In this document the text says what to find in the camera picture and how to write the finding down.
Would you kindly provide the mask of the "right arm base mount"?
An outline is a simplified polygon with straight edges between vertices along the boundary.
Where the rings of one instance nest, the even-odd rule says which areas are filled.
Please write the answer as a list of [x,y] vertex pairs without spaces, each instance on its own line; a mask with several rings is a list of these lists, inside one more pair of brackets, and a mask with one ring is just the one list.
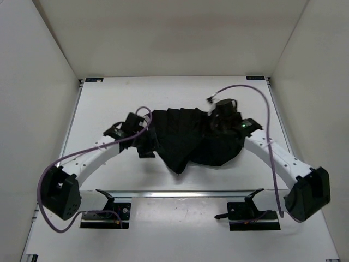
[[244,197],[243,201],[227,202],[227,212],[214,216],[216,220],[228,219],[230,231],[275,231],[280,230],[276,211],[257,209],[254,197],[261,192],[260,188]]

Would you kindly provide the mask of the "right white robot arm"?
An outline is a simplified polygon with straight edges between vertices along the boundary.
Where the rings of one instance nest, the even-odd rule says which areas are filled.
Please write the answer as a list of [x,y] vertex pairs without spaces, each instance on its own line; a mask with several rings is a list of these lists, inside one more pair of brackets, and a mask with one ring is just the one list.
[[330,202],[329,173],[322,167],[314,169],[279,146],[265,130],[251,118],[220,121],[221,135],[237,136],[237,142],[259,157],[279,176],[288,190],[257,189],[245,197],[245,214],[253,219],[263,212],[287,212],[295,221],[304,222]]

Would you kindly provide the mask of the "black pleated skirt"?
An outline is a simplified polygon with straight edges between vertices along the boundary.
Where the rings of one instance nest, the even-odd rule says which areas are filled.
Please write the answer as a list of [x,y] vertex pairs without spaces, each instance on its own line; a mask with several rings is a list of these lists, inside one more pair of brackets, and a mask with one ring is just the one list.
[[154,151],[166,166],[181,174],[189,162],[218,167],[241,152],[244,138],[235,131],[212,130],[212,118],[195,109],[153,110],[150,131]]

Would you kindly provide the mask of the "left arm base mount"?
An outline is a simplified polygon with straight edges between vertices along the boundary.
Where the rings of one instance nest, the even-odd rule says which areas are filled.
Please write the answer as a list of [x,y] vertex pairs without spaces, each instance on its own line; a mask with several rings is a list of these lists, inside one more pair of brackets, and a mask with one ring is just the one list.
[[131,198],[115,197],[100,189],[82,191],[81,196],[81,229],[129,228]]

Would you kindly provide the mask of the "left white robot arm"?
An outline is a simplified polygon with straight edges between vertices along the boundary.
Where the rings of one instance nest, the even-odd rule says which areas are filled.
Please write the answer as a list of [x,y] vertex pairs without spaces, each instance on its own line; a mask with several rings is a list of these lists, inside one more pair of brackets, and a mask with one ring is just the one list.
[[93,147],[49,165],[40,177],[38,204],[45,217],[48,209],[66,221],[79,213],[96,211],[101,217],[115,214],[111,196],[101,189],[81,191],[83,183],[102,165],[130,147],[141,147],[152,137],[151,121],[117,122],[105,130]]

